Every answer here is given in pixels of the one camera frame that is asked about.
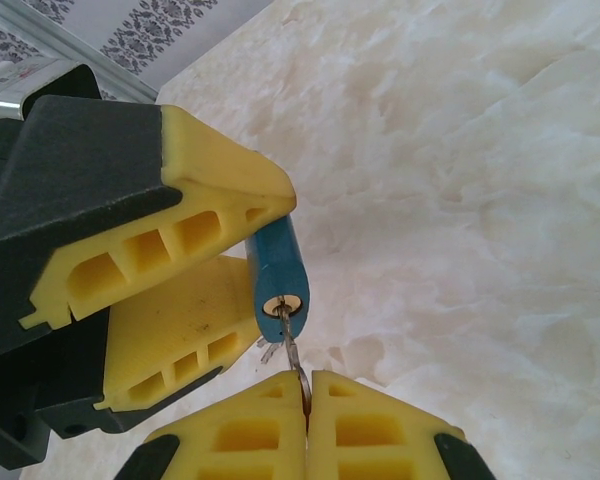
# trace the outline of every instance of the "marble pattern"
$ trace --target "marble pattern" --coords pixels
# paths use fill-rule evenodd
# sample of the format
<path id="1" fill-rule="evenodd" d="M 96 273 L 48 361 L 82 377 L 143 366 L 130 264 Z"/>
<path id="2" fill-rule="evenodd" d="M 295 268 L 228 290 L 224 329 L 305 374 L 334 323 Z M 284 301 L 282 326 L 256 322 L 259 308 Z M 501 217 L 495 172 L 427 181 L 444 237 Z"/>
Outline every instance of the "marble pattern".
<path id="1" fill-rule="evenodd" d="M 600 0 L 277 0 L 159 101 L 290 173 L 306 369 L 461 426 L 500 479 L 600 479 Z M 23 480 L 112 478 L 285 367 L 261 354 Z"/>

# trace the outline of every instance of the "blue cylindrical object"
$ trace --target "blue cylindrical object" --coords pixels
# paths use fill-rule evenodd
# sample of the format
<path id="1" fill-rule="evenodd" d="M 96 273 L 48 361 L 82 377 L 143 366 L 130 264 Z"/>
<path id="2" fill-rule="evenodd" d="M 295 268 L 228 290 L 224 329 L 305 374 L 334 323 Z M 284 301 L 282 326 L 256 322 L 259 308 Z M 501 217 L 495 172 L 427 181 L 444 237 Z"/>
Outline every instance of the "blue cylindrical object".
<path id="1" fill-rule="evenodd" d="M 291 217 L 287 215 L 261 228 L 247 238 L 246 246 L 256 320 L 262 336 L 270 343 L 284 340 L 281 322 L 265 313 L 264 305 L 281 295 L 293 295 L 302 302 L 291 314 L 291 335 L 297 337 L 309 312 L 309 280 Z"/>

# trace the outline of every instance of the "white marble surface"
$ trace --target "white marble surface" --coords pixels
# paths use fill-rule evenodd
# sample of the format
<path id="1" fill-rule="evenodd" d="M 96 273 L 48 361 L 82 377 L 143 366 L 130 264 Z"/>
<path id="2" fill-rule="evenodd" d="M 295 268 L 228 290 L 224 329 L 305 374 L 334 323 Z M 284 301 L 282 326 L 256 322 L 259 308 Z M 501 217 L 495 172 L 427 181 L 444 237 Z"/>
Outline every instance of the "white marble surface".
<path id="1" fill-rule="evenodd" d="M 600 0 L 277 0 L 159 101 L 289 171 L 307 368 L 461 426 L 499 479 L 600 479 Z M 23 480 L 112 478 L 285 366 L 260 353 Z"/>

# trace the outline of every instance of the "patterned wallpaper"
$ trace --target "patterned wallpaper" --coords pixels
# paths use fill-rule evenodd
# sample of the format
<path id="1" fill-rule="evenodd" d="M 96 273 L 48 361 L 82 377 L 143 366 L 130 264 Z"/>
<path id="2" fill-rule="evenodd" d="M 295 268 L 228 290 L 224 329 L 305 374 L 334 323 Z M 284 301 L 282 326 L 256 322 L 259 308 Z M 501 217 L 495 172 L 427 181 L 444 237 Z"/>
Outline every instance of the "patterned wallpaper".
<path id="1" fill-rule="evenodd" d="M 18 0 L 156 90 L 272 0 Z M 0 28 L 0 60 L 44 46 Z"/>

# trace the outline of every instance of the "yellow rubber pad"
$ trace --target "yellow rubber pad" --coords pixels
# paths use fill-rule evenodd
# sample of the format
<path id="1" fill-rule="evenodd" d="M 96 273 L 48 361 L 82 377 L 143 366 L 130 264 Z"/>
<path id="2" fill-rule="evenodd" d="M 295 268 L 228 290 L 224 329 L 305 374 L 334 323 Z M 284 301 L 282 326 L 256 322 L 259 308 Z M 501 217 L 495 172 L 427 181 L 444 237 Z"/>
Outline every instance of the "yellow rubber pad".
<path id="1" fill-rule="evenodd" d="M 282 372 L 167 425 L 180 439 L 161 480 L 304 480 L 306 423 L 298 376 Z"/>
<path id="2" fill-rule="evenodd" d="M 96 409 L 142 410 L 257 340 L 247 261 L 218 256 L 111 307 Z"/>
<path id="3" fill-rule="evenodd" d="M 184 110 L 163 106 L 162 181 L 182 201 L 53 254 L 24 328 L 57 329 L 214 257 L 296 205 L 285 172 Z"/>
<path id="4" fill-rule="evenodd" d="M 313 372 L 307 479 L 449 480 L 434 436 L 462 430 L 332 372 Z"/>

